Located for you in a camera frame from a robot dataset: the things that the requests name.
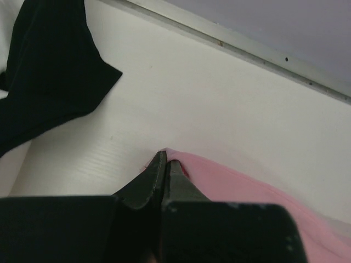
white floor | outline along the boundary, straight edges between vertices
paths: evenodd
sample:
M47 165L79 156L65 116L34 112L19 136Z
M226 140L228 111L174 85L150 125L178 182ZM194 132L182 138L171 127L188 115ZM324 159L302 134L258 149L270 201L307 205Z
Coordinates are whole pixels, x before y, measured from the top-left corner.
M351 106L123 5L86 1L124 75L90 116L35 139L13 195L109 194L164 147L266 181L351 223Z

black cloth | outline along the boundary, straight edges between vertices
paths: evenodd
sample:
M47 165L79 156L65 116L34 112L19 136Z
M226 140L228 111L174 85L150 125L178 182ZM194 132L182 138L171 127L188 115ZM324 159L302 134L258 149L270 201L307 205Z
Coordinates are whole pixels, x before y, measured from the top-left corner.
M0 157L94 111L122 76L105 63L86 22L84 0L25 0L0 88Z

white surface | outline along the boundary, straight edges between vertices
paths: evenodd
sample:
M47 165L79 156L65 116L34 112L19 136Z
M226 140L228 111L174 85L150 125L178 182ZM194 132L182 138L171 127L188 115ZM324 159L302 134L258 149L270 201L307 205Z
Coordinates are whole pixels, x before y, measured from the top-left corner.
M219 41L232 45L233 47L244 50L250 54L253 54L261 59L272 62L275 65L278 65L282 68L285 68L291 72L294 72L300 76L311 79L319 84L322 84L326 87L329 87L333 90L336 90L342 94L351 96L351 82L349 79L345 78L345 74L337 72L337 69L334 67L332 71L326 71L324 68L331 67L331 65L319 66L316 61L309 61L306 58L311 57L311 54L304 56L301 53L302 47L293 49L291 48L291 43L287 42L287 39L284 39L284 43L280 43L280 48L275 47L272 42L269 44L267 41L257 41L254 38L250 37L254 33L254 30L251 28L246 31L246 34L241 33L239 30L233 30L226 28L222 25L218 25L213 21L209 21L205 18L202 18L198 15L195 15L189 11L178 8L170 3L165 2L164 0L127 0L136 5L139 5L145 9L153 11L157 14L160 14L166 18L174 20L180 24L189 26L201 33L209 35ZM269 4L264 2L262 5L266 5L269 9ZM255 11L260 12L261 8L255 9ZM285 13L280 13L280 20L276 21L276 24L282 24L288 22L285 19ZM255 20L255 15L248 19L250 22ZM334 43L338 42L338 37L331 35L329 39L334 39ZM344 63L343 71L348 71L347 63Z
M6 68L12 26L13 17L8 3L0 0L0 72Z
M113 193L171 147L351 223L349 105L121 5L86 6L102 57L124 75L93 114L32 142L12 194Z
M11 193L30 144L27 142L20 145L0 158L0 197Z

pink fabric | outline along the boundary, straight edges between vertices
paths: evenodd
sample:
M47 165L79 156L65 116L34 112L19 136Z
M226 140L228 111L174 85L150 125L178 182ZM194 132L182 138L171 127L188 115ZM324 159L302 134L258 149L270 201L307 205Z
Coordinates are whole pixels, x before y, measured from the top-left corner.
M263 182L205 158L166 149L190 180L213 201L261 202L284 206L295 219L309 263L350 263L351 239L339 238L322 219L294 198Z

black fabric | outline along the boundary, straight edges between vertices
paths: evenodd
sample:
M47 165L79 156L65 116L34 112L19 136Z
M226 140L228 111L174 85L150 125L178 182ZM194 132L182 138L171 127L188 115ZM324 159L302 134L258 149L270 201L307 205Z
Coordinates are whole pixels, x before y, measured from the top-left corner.
M122 76L99 55L84 0L25 0L0 88L0 157L94 111Z

